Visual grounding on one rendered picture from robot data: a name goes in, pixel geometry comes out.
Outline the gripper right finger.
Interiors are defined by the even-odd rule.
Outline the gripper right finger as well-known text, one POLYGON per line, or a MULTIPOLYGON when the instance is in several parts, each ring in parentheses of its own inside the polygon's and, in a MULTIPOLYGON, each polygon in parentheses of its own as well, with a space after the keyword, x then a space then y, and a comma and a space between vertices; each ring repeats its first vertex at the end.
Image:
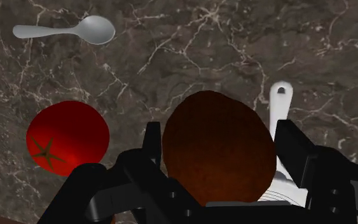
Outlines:
POLYGON ((278 121, 275 148, 297 187, 308 191, 306 224, 357 224, 358 164, 313 144, 290 120, 278 121))

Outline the white spatula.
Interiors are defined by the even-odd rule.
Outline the white spatula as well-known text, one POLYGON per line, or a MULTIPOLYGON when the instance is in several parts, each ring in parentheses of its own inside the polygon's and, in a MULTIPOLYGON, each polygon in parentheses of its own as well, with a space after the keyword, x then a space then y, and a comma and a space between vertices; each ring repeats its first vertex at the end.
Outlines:
MULTIPOLYGON (((270 135, 275 140, 277 122, 286 120, 293 97, 293 87, 286 81, 274 83, 270 89, 270 135)), ((267 191, 259 201, 286 201, 295 206, 305 207, 308 191, 300 189, 277 157, 276 173, 267 191)))

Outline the brown round potato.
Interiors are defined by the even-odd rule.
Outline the brown round potato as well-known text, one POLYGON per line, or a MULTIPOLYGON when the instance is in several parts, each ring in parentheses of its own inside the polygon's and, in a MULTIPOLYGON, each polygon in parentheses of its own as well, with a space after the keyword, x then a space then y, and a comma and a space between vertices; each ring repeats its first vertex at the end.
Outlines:
POLYGON ((168 175, 203 206, 255 202, 276 171, 274 143, 258 114, 211 90, 176 107, 166 122, 162 150, 168 175))

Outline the grey spoon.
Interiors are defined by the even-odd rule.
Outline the grey spoon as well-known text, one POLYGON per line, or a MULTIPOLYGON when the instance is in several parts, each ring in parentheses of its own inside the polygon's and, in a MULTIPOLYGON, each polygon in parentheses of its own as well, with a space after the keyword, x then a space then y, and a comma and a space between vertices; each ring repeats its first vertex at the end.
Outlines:
POLYGON ((68 28, 52 28, 36 25, 16 25, 12 30, 20 39, 40 38, 57 34, 73 34, 87 43, 103 45, 110 42, 115 35, 114 25, 106 18, 91 15, 84 18, 78 25, 68 28))

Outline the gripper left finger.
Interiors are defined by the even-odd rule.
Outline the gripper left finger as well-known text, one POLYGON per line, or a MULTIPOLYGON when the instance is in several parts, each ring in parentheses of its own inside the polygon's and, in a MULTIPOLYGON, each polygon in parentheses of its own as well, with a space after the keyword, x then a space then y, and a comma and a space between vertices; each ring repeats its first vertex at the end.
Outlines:
POLYGON ((127 211, 138 224, 196 224, 198 204, 160 170, 161 148, 160 124, 149 122, 142 148, 120 153, 112 168, 75 168, 38 224, 113 224, 127 211))

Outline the red tomato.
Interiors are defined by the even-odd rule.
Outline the red tomato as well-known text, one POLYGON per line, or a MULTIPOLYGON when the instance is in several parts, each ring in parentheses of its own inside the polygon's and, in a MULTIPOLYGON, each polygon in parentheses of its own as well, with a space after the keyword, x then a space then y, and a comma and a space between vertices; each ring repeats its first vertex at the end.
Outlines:
POLYGON ((41 168, 68 176, 85 163, 98 163, 109 146, 102 115, 79 101, 62 101, 41 110, 26 133, 27 150, 41 168))

